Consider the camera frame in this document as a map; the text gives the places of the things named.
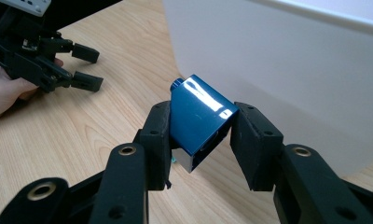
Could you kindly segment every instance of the wooden table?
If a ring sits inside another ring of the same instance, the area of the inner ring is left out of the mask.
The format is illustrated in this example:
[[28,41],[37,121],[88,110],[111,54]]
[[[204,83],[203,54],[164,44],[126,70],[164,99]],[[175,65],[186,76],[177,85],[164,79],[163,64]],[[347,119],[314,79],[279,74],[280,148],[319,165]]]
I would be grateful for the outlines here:
[[[152,105],[179,77],[160,0],[125,0],[61,30],[101,52],[97,64],[59,55],[64,68],[103,77],[96,93],[58,88],[0,118],[0,213],[25,185],[61,177],[70,186],[102,171],[129,143]],[[188,174],[172,165],[173,187],[150,192],[151,223],[278,223],[272,193],[250,192],[229,138]],[[347,179],[373,189],[373,164]]]

